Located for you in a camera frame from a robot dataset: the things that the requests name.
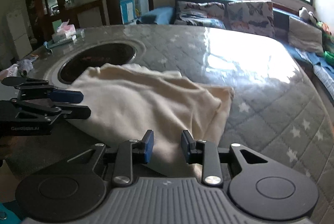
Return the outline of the cream beige garment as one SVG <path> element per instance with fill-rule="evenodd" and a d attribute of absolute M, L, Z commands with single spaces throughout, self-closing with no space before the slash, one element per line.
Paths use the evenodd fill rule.
<path fill-rule="evenodd" d="M 181 149 L 187 130 L 196 140 L 218 144 L 230 114 L 232 87 L 195 83 L 178 71 L 154 71 L 137 64 L 89 67 L 70 86 L 80 91 L 91 110 L 86 120 L 72 124 L 115 148 L 154 132 L 149 168 L 166 176 L 201 176 L 201 166 L 189 165 Z"/>

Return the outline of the grey rolled socks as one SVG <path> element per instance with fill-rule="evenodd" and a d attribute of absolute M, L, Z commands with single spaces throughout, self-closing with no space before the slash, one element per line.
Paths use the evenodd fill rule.
<path fill-rule="evenodd" d="M 22 77 L 27 77 L 28 73 L 33 69 L 33 63 L 38 59 L 38 55 L 31 54 L 27 58 L 17 63 L 18 73 Z"/>

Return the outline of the flat teal box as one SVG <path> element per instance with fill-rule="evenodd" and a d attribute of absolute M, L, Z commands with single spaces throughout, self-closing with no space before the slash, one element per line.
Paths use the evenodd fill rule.
<path fill-rule="evenodd" d="M 72 37 L 66 38 L 66 39 L 60 39 L 58 41 L 50 40 L 48 42 L 44 43 L 45 50 L 48 54 L 53 53 L 53 49 L 55 47 L 64 45 L 64 44 L 69 44 L 69 43 L 75 43 L 78 40 L 84 39 L 85 35 L 73 35 Z"/>

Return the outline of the black round induction cooktop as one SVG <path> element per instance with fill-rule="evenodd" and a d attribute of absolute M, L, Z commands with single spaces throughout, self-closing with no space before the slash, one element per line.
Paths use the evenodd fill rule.
<path fill-rule="evenodd" d="M 88 67 L 101 67 L 106 63 L 124 65 L 135 55 L 135 48 L 124 43 L 98 45 L 67 60 L 58 71 L 58 80 L 63 84 L 72 84 Z"/>

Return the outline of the pink tissue box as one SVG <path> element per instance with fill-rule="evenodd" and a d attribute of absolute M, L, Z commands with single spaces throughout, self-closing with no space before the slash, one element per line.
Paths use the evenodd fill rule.
<path fill-rule="evenodd" d="M 72 38 L 76 35 L 76 28 L 73 24 L 69 24 L 69 20 L 62 22 L 61 25 L 57 28 L 56 32 L 52 35 L 54 42 Z"/>

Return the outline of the grey star quilted tablecloth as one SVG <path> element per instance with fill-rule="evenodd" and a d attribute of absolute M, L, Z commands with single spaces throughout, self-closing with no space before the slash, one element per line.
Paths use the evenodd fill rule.
<path fill-rule="evenodd" d="M 278 41 L 185 25 L 113 25 L 85 30 L 84 39 L 37 50 L 30 76 L 60 85 L 58 71 L 99 44 L 136 48 L 134 62 L 177 70 L 190 80 L 228 85 L 235 96 L 220 146 L 241 143 L 309 176 L 319 188 L 314 223 L 333 223 L 333 125 L 304 70 Z"/>

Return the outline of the blue white small cabinet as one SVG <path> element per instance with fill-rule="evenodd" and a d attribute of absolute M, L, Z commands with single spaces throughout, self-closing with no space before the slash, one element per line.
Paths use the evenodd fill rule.
<path fill-rule="evenodd" d="M 119 0 L 123 24 L 128 24 L 136 20 L 135 0 Z"/>

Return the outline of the left butterfly print pillow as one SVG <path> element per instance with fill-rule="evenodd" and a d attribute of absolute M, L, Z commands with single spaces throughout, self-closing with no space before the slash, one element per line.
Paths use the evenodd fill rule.
<path fill-rule="evenodd" d="M 225 5 L 222 3 L 178 1 L 174 24 L 225 29 L 224 18 Z"/>

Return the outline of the butterfly print pillow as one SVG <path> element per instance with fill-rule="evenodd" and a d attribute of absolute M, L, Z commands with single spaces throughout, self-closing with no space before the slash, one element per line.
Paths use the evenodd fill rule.
<path fill-rule="evenodd" d="M 270 38 L 275 37 L 273 3 L 271 0 L 229 2 L 226 6 L 233 31 Z"/>
<path fill-rule="evenodd" d="M 174 24 L 225 29 L 224 18 L 225 5 L 222 3 L 178 1 Z"/>

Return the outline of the blue corner sofa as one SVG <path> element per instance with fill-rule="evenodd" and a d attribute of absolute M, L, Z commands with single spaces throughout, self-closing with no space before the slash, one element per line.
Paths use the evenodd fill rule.
<path fill-rule="evenodd" d="M 333 97 L 333 65 L 325 45 L 330 37 L 312 15 L 300 18 L 274 7 L 270 0 L 175 0 L 174 6 L 143 13 L 138 24 L 179 24 L 228 29 L 273 38 L 321 88 Z"/>

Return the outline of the right butterfly print pillow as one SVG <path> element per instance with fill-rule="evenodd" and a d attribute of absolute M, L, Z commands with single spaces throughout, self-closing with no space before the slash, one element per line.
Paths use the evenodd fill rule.
<path fill-rule="evenodd" d="M 229 2 L 226 6 L 233 31 L 270 38 L 275 37 L 273 3 L 271 0 Z"/>

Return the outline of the grey plain pillow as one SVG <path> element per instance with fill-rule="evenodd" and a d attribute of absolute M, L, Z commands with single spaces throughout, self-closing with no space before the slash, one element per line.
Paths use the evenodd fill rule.
<path fill-rule="evenodd" d="M 323 56 L 322 32 L 320 29 L 294 17 L 289 17 L 289 45 Z"/>

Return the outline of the green plastic bowl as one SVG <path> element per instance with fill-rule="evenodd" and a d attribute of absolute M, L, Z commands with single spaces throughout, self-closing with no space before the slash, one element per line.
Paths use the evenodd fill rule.
<path fill-rule="evenodd" d="M 324 59 L 327 62 L 327 64 L 331 65 L 332 67 L 334 66 L 334 54 L 333 53 L 329 51 L 325 51 Z"/>

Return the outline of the panda plush toy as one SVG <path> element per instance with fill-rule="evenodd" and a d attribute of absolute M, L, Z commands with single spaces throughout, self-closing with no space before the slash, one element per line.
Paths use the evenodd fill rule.
<path fill-rule="evenodd" d="M 318 22 L 314 13 L 311 12 L 311 11 L 308 11 L 307 8 L 305 8 L 305 7 L 302 7 L 299 10 L 298 14 L 299 14 L 299 17 L 306 22 L 312 23 L 314 25 L 316 25 L 317 22 Z"/>

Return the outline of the colourful plush toys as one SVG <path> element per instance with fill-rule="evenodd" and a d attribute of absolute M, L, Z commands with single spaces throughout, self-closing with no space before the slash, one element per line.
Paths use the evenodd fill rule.
<path fill-rule="evenodd" d="M 332 32 L 331 32 L 331 30 L 329 29 L 329 26 L 326 23 L 324 23 L 322 21 L 318 21 L 316 23 L 316 27 L 321 30 L 323 36 L 327 36 L 327 37 L 332 36 Z"/>

